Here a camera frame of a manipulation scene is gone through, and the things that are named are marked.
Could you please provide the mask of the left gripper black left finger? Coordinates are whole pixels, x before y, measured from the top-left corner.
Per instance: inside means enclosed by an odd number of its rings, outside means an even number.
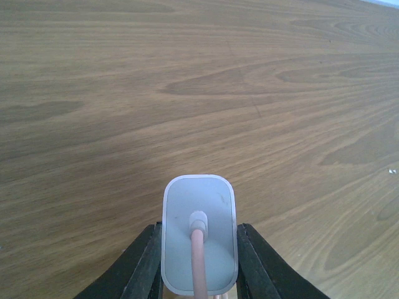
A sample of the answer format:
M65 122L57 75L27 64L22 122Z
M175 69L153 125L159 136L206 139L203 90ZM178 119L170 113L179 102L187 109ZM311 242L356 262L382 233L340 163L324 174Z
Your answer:
M121 256L76 298L162 298L162 224L148 225Z

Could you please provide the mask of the white usb charger plug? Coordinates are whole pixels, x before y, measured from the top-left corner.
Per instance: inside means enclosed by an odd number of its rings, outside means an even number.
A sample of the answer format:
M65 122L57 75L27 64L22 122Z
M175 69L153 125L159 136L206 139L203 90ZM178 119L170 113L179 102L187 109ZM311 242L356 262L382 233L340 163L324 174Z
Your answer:
M173 293L220 297L238 277L232 185L214 174L172 179L163 195L161 277Z

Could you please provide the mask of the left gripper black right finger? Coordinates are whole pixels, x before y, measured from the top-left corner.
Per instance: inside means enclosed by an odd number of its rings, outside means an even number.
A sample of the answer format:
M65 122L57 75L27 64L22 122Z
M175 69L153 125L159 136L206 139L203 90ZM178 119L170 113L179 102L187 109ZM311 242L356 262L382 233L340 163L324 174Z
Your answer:
M238 298L329 298L299 275L251 224L238 225L237 238Z

